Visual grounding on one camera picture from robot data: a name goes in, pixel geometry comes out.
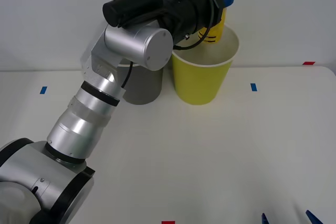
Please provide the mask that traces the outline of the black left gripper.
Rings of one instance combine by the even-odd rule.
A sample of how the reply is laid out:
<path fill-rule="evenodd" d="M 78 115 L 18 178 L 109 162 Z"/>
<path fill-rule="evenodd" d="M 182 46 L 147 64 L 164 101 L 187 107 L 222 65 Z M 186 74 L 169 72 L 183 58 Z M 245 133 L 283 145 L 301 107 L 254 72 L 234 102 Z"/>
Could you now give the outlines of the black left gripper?
<path fill-rule="evenodd" d="M 214 6 L 212 12 L 210 1 L 209 0 L 193 0 L 193 3 L 196 5 L 196 17 L 197 25 L 195 31 L 199 31 L 202 28 L 207 28 L 211 16 L 213 14 L 213 21 L 210 25 L 210 28 L 217 25 L 222 17 L 224 7 L 229 7 L 234 3 L 234 0 L 211 0 Z"/>

